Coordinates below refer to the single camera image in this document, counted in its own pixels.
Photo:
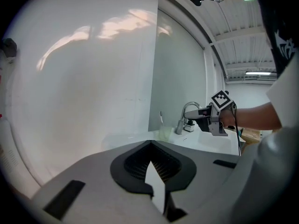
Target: hand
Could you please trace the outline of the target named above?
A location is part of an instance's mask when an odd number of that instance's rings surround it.
[[[220,113],[220,122],[223,123],[223,127],[227,127],[229,125],[234,126],[234,116],[231,110],[222,110]]]

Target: faucet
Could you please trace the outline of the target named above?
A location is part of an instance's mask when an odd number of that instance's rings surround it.
[[[182,131],[183,131],[183,127],[184,127],[184,114],[185,114],[185,111],[186,111],[186,108],[190,105],[194,105],[196,106],[198,109],[201,109],[201,106],[199,103],[197,102],[188,102],[187,104],[184,105],[184,108],[183,108],[183,111],[182,111],[182,115],[181,115],[181,119],[178,121],[178,127],[177,127],[177,130],[176,130],[176,134],[182,134]]]

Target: cable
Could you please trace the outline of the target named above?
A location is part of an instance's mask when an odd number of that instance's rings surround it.
[[[236,129],[237,139],[238,139],[238,151],[239,151],[239,156],[241,156],[241,145],[240,145],[240,138],[239,138],[238,124],[237,124],[237,117],[236,117],[237,105],[235,104],[235,102],[233,102],[233,103],[231,103],[230,107],[231,107],[231,111],[232,111],[232,114],[233,114],[233,117],[234,117],[234,121],[235,121],[235,129]]]

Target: black strip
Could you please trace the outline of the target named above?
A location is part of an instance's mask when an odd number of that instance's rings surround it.
[[[227,168],[235,168],[237,165],[234,162],[227,162],[227,161],[223,161],[223,160],[219,160],[219,159],[215,160],[213,163],[218,164],[220,166],[227,167]]]
[[[84,186],[84,182],[70,181],[43,210],[61,220]]]
[[[187,213],[183,209],[176,208],[171,193],[166,193],[163,216],[165,216],[168,221],[174,222],[186,215]]]

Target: ceiling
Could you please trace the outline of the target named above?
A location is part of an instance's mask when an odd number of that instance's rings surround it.
[[[214,36],[215,42],[210,45],[218,50],[228,84],[272,84],[276,80],[276,75],[245,75],[248,70],[276,71],[257,0],[204,0],[200,7],[184,1]]]

